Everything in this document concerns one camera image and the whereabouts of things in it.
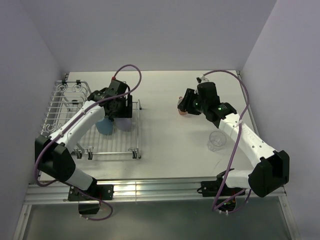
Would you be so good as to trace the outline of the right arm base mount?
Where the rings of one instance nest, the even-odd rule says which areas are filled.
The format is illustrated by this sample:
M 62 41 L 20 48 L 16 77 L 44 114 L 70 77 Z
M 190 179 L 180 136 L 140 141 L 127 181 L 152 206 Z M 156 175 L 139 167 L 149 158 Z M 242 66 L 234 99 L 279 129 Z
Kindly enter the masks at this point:
M 221 179 L 201 181 L 200 188 L 197 189 L 198 194 L 202 194 L 203 197 L 215 197 L 220 189 L 222 183 Z M 231 197 L 234 194 L 241 192 L 243 189 L 239 187 L 229 188 L 226 185 L 222 188 L 220 196 Z

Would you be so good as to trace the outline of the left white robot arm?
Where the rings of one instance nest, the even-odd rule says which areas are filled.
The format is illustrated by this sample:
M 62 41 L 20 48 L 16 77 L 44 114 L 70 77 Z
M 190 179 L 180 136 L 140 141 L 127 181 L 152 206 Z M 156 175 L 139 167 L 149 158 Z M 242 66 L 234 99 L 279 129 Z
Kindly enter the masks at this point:
M 62 127 L 49 136 L 40 135 L 35 139 L 35 172 L 43 172 L 55 181 L 79 189 L 86 200 L 99 196 L 97 180 L 77 168 L 71 152 L 96 123 L 106 118 L 130 118 L 132 112 L 130 87 L 113 77 L 108 87 L 93 91 Z

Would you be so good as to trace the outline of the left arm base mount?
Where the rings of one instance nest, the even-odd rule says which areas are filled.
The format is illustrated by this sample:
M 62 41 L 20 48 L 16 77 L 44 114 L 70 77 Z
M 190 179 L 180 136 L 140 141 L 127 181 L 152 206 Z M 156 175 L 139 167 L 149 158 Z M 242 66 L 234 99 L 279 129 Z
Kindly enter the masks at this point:
M 96 215 L 100 208 L 101 203 L 85 203 L 94 201 L 95 199 L 110 201 L 113 199 L 114 186 L 112 184 L 97 185 L 93 191 L 76 190 L 70 187 L 67 200 L 69 202 L 78 202 L 78 212 L 81 215 Z

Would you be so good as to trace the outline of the blue cup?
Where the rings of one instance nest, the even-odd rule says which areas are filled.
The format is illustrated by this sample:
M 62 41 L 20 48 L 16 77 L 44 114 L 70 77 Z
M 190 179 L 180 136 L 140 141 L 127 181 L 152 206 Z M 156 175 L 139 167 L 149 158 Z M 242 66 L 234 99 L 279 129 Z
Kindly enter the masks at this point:
M 113 122 L 109 118 L 103 118 L 95 123 L 97 131 L 102 135 L 111 135 L 113 133 Z

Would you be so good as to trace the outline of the lilac cup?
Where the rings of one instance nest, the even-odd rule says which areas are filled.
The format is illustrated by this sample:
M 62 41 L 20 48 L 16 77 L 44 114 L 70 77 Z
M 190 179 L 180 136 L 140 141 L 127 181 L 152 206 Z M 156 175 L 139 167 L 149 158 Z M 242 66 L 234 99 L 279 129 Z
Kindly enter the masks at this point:
M 116 118 L 115 120 L 116 127 L 124 132 L 131 131 L 132 128 L 132 119 L 131 118 Z

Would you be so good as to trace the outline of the clear glass tumbler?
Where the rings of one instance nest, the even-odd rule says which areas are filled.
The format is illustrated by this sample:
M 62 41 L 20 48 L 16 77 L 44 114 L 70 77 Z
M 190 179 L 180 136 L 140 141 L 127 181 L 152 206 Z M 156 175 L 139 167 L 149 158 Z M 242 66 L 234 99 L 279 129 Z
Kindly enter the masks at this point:
M 213 131 L 209 135 L 207 148 L 212 152 L 216 152 L 221 150 L 225 146 L 226 142 L 227 137 L 223 132 Z

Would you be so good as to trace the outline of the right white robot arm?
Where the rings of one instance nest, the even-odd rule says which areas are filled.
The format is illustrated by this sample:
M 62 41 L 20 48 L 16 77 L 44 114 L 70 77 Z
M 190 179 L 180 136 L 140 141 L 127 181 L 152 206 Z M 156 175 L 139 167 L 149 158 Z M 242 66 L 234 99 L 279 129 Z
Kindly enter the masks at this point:
M 188 88 L 177 108 L 191 115 L 204 114 L 235 142 L 235 147 L 242 150 L 253 167 L 252 170 L 230 168 L 219 173 L 207 187 L 207 196 L 230 196 L 242 189 L 251 189 L 263 198 L 289 182 L 289 155 L 265 143 L 241 120 L 233 106 L 221 102 L 213 82 L 200 83 L 197 89 Z

